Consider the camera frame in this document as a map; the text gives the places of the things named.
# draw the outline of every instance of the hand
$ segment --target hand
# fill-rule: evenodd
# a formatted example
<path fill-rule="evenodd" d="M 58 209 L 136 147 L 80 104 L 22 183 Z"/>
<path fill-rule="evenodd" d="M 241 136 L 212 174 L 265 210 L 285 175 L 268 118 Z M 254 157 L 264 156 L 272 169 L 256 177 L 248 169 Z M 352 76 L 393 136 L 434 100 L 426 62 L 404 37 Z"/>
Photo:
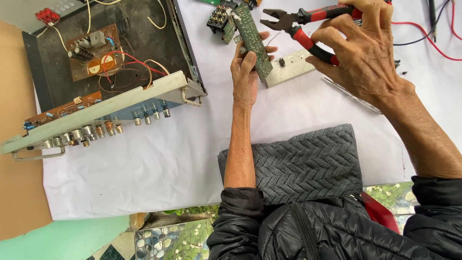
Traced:
<path fill-rule="evenodd" d="M 362 11 L 362 27 L 355 25 L 350 15 L 343 14 L 324 21 L 311 39 L 331 47 L 340 65 L 327 64 L 314 56 L 306 61 L 351 94 L 376 106 L 388 97 L 414 93 L 414 86 L 395 70 L 393 7 L 383 0 L 339 0 L 339 4 L 353 5 Z"/>
<path fill-rule="evenodd" d="M 269 37 L 269 32 L 264 31 L 260 33 L 262 40 L 266 40 Z M 239 48 L 244 46 L 244 42 L 241 41 L 236 46 L 236 54 L 231 63 L 231 75 L 234 85 L 234 102 L 240 105 L 253 105 L 257 98 L 257 80 L 258 74 L 256 71 L 252 71 L 256 62 L 256 54 L 253 51 L 249 51 L 247 55 L 241 54 Z M 266 47 L 267 53 L 272 53 L 278 50 L 278 47 Z M 273 55 L 269 56 L 269 60 L 274 59 Z"/>

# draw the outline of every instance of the jacket zipper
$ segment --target jacket zipper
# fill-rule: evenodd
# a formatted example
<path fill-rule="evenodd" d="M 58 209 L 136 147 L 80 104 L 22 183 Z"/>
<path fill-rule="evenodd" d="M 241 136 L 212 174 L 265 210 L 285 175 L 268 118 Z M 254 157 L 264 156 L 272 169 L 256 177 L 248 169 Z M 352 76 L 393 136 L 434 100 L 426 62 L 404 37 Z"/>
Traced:
<path fill-rule="evenodd" d="M 306 251 L 307 259 L 316 260 L 316 251 L 313 245 L 313 239 L 310 235 L 310 232 L 308 231 L 307 224 L 302 216 L 302 212 L 300 211 L 300 207 L 298 206 L 298 203 L 293 202 L 292 209 L 295 215 L 297 216 L 296 222 L 298 223 L 298 226 L 301 228 L 301 231 L 303 233 L 303 239 L 305 243 L 305 251 Z"/>

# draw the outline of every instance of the mint green wall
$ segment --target mint green wall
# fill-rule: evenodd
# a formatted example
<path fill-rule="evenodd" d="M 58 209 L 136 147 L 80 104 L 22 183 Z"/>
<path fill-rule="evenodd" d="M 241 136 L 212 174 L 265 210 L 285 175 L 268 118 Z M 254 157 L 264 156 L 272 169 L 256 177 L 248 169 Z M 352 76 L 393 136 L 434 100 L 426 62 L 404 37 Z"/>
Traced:
<path fill-rule="evenodd" d="M 87 259 L 124 232 L 129 222 L 129 216 L 55 221 L 25 235 L 0 241 L 0 259 Z"/>

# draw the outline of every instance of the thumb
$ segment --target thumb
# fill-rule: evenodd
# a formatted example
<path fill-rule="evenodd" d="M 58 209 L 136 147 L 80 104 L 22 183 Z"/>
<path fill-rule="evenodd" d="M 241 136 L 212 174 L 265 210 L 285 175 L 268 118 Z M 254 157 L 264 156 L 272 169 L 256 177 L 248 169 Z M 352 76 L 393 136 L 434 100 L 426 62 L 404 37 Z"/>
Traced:
<path fill-rule="evenodd" d="M 321 72 L 322 74 L 326 75 L 329 78 L 337 78 L 340 73 L 340 68 L 321 61 L 318 57 L 315 56 L 308 56 L 306 62 L 312 64 L 317 71 Z"/>
<path fill-rule="evenodd" d="M 253 51 L 249 51 L 241 64 L 241 73 L 243 76 L 248 76 L 251 70 L 255 67 L 257 55 Z"/>

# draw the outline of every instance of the white paper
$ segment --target white paper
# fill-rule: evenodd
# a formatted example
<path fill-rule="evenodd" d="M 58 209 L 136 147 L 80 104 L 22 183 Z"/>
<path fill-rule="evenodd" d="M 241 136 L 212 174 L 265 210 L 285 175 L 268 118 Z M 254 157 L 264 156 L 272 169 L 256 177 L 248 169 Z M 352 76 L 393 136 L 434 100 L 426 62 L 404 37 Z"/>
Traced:
<path fill-rule="evenodd" d="M 301 7 L 312 10 L 335 3 L 335 0 L 264 0 L 252 15 L 257 27 L 267 31 L 258 21 L 273 18 L 263 14 L 263 8 L 297 12 Z M 394 21 L 412 20 L 428 28 L 425 4 L 422 8 L 416 8 L 414 2 L 394 4 Z M 182 105 L 171 110 L 170 118 L 153 121 L 152 125 L 127 125 L 123 134 L 91 142 L 88 148 L 67 148 L 64 156 L 45 159 L 44 186 L 54 220 L 109 217 L 220 202 L 223 185 L 217 155 L 229 144 L 231 134 L 229 65 L 236 45 L 233 42 L 226 45 L 206 27 L 213 6 L 182 0 L 178 8 L 209 93 L 203 107 Z M 462 53 L 462 42 L 449 36 L 448 13 L 449 9 L 438 25 L 438 45 L 456 56 Z M 456 22 L 456 28 L 462 34 L 460 24 Z M 319 23 L 306 25 L 304 31 L 312 33 L 318 26 Z M 397 43 L 422 37 L 418 29 L 409 25 L 395 25 L 393 30 Z M 280 48 L 276 58 L 301 49 L 285 33 L 271 45 Z M 408 71 L 404 77 L 415 83 L 430 113 L 461 147 L 462 127 L 457 115 L 462 111 L 459 102 L 462 63 L 444 59 L 423 41 L 396 47 L 395 58 L 401 59 L 398 71 Z M 251 119 L 252 142 L 286 140 L 308 131 L 350 123 L 356 135 L 364 185 L 408 180 L 412 173 L 408 158 L 405 156 L 403 160 L 406 151 L 387 119 L 347 98 L 322 77 L 315 71 L 271 89 L 260 84 Z"/>

